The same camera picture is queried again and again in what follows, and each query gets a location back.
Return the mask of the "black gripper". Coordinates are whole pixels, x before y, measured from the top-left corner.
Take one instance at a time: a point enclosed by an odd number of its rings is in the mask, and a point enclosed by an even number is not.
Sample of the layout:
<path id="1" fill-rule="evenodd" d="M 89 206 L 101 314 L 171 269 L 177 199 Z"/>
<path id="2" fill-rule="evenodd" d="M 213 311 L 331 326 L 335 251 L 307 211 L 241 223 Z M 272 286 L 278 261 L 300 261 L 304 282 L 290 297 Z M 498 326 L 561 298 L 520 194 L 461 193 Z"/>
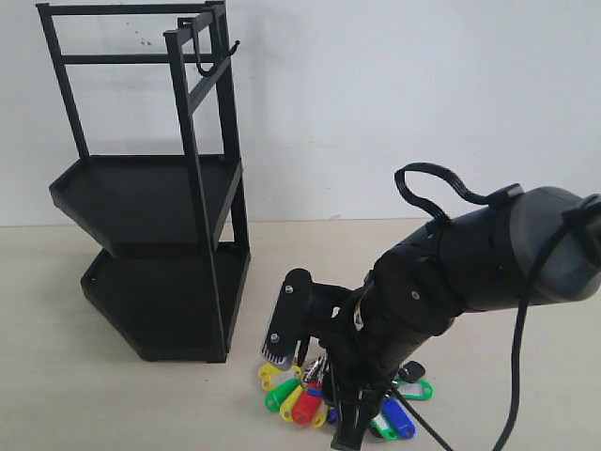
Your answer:
<path id="1" fill-rule="evenodd" d="M 285 276 L 261 347 L 275 367 L 303 365 L 311 339 L 328 353 L 337 410 L 333 450 L 360 450 L 376 392 L 423 344 L 423 288 L 371 277 L 350 289 L 318 283 L 302 268 Z"/>

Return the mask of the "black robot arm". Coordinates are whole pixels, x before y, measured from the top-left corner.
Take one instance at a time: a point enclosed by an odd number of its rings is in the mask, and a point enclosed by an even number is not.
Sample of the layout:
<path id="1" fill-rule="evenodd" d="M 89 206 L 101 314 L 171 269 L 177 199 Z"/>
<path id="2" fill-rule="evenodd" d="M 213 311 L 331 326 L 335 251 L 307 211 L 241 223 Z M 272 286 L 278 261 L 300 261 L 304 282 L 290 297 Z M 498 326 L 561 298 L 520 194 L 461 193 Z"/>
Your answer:
<path id="1" fill-rule="evenodd" d="M 429 222 L 386 251 L 359 288 L 285 276 L 262 345 L 281 369 L 308 342 L 326 351 L 325 398 L 339 413 L 331 445 L 357 450 L 399 366 L 465 313 L 572 303 L 600 287 L 600 198 L 557 187 Z"/>

